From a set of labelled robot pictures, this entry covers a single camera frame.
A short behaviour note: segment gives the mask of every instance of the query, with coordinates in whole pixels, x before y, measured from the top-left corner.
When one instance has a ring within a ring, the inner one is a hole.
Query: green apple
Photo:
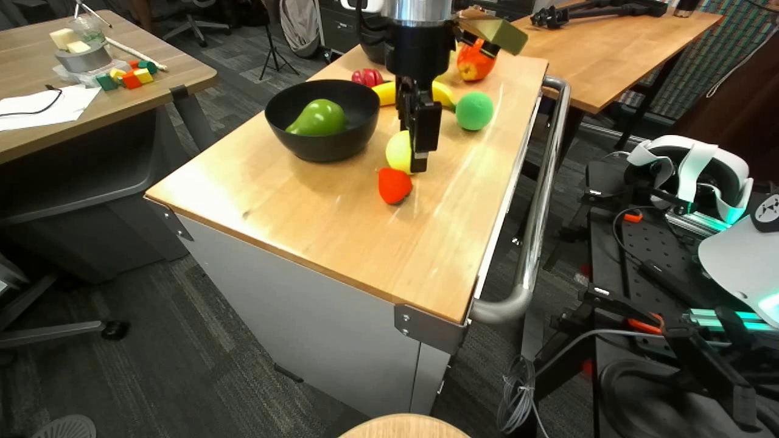
[[[334,101],[312,101],[296,120],[286,127],[293,137],[334,137],[345,129],[342,107]]]

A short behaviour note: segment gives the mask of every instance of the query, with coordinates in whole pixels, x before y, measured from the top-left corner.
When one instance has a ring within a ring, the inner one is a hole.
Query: round stool
[[[388,414],[358,424],[342,438],[464,438],[468,434],[432,417]]]

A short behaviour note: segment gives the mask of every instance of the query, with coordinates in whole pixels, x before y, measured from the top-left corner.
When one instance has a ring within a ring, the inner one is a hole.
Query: metal handle
[[[544,221],[549,209],[553,183],[554,183],[558,152],[562,144],[562,129],[565,129],[565,116],[570,105],[570,87],[565,81],[544,79],[542,85],[558,90],[558,107],[553,115],[553,135],[544,141],[544,154],[541,164],[542,167],[536,183],[536,195],[533,195],[530,214],[522,232],[522,251],[519,260],[521,270],[516,275],[511,294],[504,303],[482,303],[482,299],[475,303],[471,306],[475,322],[485,322],[485,324],[516,322],[526,315],[533,299],[536,278],[541,267],[538,259],[542,249],[542,233],[544,233]]]

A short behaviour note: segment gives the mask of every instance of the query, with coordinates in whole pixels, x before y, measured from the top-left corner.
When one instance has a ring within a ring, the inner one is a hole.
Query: vr headset
[[[659,137],[627,154],[627,174],[650,181],[650,200],[672,226],[711,236],[729,228],[752,195],[749,166],[715,144]]]

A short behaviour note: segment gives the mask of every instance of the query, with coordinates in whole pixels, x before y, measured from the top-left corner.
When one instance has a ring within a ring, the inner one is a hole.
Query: yellow fruit
[[[384,149],[387,166],[410,175],[410,137],[408,132],[397,132]]]
[[[393,81],[380,82],[371,90],[380,98],[382,107],[393,105]],[[444,107],[444,109],[454,107],[452,90],[444,82],[437,82],[437,81],[432,81],[432,101],[441,103],[441,107]]]

